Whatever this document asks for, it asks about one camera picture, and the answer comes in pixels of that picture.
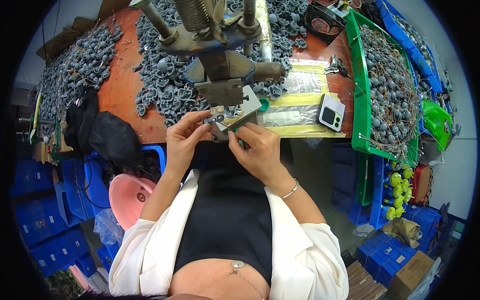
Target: jacket sleeve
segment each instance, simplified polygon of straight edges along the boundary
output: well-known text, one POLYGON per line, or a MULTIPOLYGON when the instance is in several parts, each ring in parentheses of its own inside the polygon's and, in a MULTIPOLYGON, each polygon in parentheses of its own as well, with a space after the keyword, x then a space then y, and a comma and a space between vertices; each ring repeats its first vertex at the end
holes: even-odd
POLYGON ((315 300, 345 300, 349 291, 348 275, 337 237, 325 223, 306 223, 301 227, 313 243, 305 257, 306 266, 317 274, 310 296, 315 300))
POLYGON ((108 273, 108 288, 112 294, 139 292, 139 288, 132 286, 132 281, 135 281, 135 277, 138 278, 148 242, 147 235, 155 224, 153 221, 138 219, 137 223, 125 232, 122 245, 108 273))

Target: green plastic bag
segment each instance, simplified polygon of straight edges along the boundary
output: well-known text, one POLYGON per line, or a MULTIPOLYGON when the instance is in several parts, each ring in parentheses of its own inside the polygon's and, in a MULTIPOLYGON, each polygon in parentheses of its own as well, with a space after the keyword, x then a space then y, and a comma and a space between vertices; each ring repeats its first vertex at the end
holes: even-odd
POLYGON ((452 128, 452 117, 448 112, 438 104, 428 101, 422 101, 423 109, 423 127, 437 140, 437 149, 445 150, 450 137, 452 128))

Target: red wooden table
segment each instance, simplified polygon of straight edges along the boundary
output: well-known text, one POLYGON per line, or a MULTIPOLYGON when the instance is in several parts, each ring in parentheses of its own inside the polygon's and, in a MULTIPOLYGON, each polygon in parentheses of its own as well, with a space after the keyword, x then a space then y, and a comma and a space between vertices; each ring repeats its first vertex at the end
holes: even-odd
MULTIPOLYGON (((135 22, 140 11, 129 8, 117 12, 116 24, 120 23, 124 32, 121 40, 116 44, 117 57, 112 60, 110 76, 105 80, 98 92, 98 105, 100 111, 108 110, 122 120, 128 122, 138 135, 142 144, 164 143, 166 130, 163 122, 165 118, 157 113, 156 109, 148 109, 143 117, 138 117, 135 111, 135 96, 143 87, 138 73, 132 72, 132 67, 142 60, 142 55, 137 52, 135 22)), ((351 53, 347 43, 347 35, 343 31, 331 45, 325 44, 312 34, 305 38, 306 49, 295 49, 294 59, 330 61, 332 54, 344 60, 346 69, 353 74, 351 67, 351 53)), ((351 79, 339 73, 328 74, 328 89, 337 93, 340 101, 345 104, 345 114, 342 123, 342 132, 346 137, 352 136, 353 128, 353 91, 354 83, 351 79)))

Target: cooling fan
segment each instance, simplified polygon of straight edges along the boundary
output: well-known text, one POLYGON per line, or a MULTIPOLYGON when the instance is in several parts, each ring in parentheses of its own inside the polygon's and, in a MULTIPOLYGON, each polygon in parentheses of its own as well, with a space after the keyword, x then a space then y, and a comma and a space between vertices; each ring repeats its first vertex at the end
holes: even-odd
POLYGON ((313 0, 303 16, 303 25, 322 41, 331 44, 347 22, 333 11, 313 0))

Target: black top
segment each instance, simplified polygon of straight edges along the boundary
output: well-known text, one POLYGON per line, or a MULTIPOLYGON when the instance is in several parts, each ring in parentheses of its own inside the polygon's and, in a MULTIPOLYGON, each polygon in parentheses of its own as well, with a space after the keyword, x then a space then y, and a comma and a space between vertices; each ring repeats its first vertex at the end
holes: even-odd
POLYGON ((200 175, 173 273, 205 258, 243 261, 272 284, 270 205, 264 185, 244 170, 210 169, 200 175))

